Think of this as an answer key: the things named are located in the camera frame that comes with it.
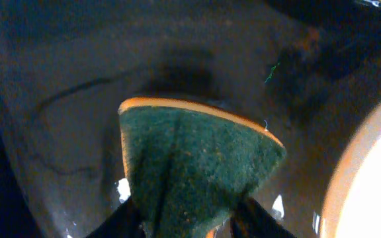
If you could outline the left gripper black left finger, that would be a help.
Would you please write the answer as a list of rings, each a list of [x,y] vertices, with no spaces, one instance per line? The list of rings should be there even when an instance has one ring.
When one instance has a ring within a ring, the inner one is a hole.
[[[142,216],[129,198],[86,238],[144,238]]]

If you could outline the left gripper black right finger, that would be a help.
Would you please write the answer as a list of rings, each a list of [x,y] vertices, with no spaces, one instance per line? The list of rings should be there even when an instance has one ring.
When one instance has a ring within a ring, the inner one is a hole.
[[[230,218],[232,238],[296,238],[252,197],[240,201]]]

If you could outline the white plate with yellow sauce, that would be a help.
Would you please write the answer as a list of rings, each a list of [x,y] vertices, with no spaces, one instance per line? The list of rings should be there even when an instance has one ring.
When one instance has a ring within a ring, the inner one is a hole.
[[[341,156],[317,228],[322,238],[381,238],[381,102]]]

